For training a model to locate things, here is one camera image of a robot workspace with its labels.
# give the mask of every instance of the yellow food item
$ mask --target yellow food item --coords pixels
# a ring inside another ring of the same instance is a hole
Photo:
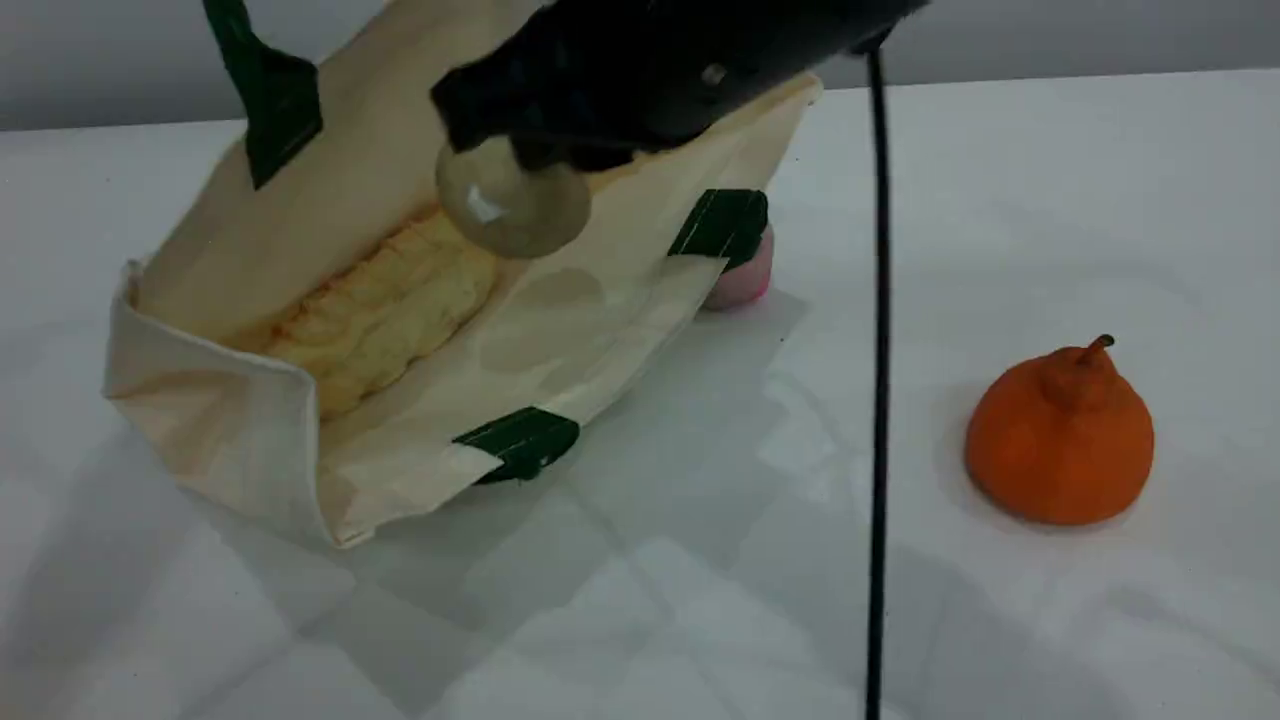
[[[497,263],[433,213],[306,296],[262,354],[311,373],[320,419],[334,418],[444,345],[489,299]]]

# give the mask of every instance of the white table surface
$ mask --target white table surface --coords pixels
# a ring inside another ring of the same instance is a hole
[[[1280,716],[1280,70],[895,88],[886,692],[910,719]],[[175,489],[97,396],[124,259],[238,123],[0,135],[0,716],[854,717],[865,96],[771,187],[776,284],[544,478],[346,555]],[[969,411],[1114,333],[1157,462],[1084,532],[992,510]]]

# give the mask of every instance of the black wire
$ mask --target black wire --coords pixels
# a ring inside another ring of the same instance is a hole
[[[876,415],[872,437],[872,557],[867,602],[867,720],[879,720],[884,655],[884,543],[888,530],[890,178],[888,119],[879,49],[867,55],[876,143]]]

